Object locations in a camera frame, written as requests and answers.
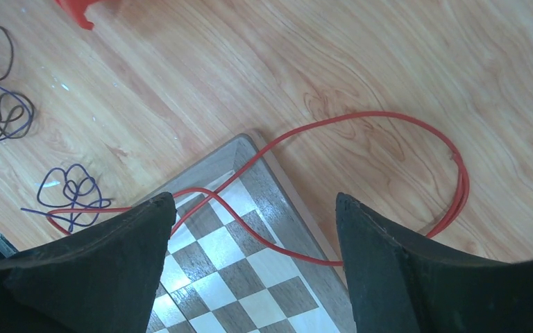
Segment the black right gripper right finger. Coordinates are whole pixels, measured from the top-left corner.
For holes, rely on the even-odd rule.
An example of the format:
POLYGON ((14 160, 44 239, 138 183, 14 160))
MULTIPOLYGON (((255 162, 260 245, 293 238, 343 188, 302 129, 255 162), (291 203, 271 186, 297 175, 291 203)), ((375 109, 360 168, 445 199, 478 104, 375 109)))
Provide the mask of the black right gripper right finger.
POLYGON ((533 332, 533 260, 456 250, 344 193, 336 222, 358 332, 533 332))

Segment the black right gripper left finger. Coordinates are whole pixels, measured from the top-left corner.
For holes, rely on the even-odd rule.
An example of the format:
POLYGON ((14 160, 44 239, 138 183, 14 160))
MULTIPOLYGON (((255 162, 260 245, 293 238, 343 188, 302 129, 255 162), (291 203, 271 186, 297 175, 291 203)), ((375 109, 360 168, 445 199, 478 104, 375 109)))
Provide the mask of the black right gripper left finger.
POLYGON ((0 259, 0 332, 145 332, 175 221, 163 192, 0 259))

